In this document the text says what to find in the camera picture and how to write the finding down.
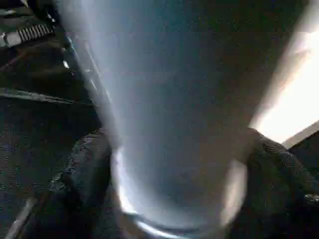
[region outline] dark cloth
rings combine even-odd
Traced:
[[[317,204],[305,195],[319,195],[317,181],[282,145],[255,130],[250,129],[249,134],[255,140],[245,161],[247,195],[241,211],[230,225],[228,237],[314,236]],[[109,173],[110,148],[107,145],[101,131],[75,144],[68,168],[49,187],[54,197],[39,214],[41,223],[34,230],[36,236],[30,238],[48,238],[52,230],[55,234],[51,235],[55,237],[60,233],[69,238],[123,238],[110,209],[111,196],[109,193],[105,196],[107,184],[102,184],[105,175],[98,179],[93,176],[102,175],[101,169]]]
[[[0,98],[0,238],[68,165],[72,145],[99,127],[93,107]]]

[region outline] black fabric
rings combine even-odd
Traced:
[[[31,192],[68,165],[72,145],[99,127],[93,107],[0,98],[0,238]]]
[[[309,210],[304,195],[318,194],[318,182],[282,145],[251,132],[256,141],[247,160],[248,191],[230,238],[299,238],[294,236],[306,230],[296,218],[313,223],[309,212],[316,207]]]
[[[250,130],[249,133],[253,134],[256,140],[246,161],[247,195],[240,213],[230,225],[228,237],[231,239],[314,237],[318,232],[316,221],[318,206],[316,203],[309,204],[304,196],[318,195],[317,181],[296,157],[280,144],[265,138],[255,130]],[[102,131],[86,136],[75,144],[69,166],[64,172],[69,173],[72,185],[85,206],[70,212],[69,206],[65,204],[65,197],[69,197],[64,191],[65,187],[55,190],[56,195],[60,196],[53,197],[48,204],[49,209],[44,210],[46,213],[42,212],[45,217],[39,216],[41,224],[37,232],[43,233],[41,238],[49,235],[50,230],[56,230],[55,227],[59,228],[56,231],[62,233],[63,230],[69,229],[66,232],[69,238],[123,238],[111,210],[110,191],[105,196],[107,185],[101,184],[104,177],[92,180],[97,165],[103,169],[100,172],[109,173],[110,148],[107,145],[107,139]],[[54,185],[60,178],[61,174],[52,181],[51,189],[59,188]],[[50,215],[48,212],[52,208],[55,211]]]
[[[289,149],[319,180],[319,131]]]

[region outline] dark floor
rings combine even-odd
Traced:
[[[0,98],[0,238],[30,192],[64,167],[75,141],[98,127],[89,106]]]

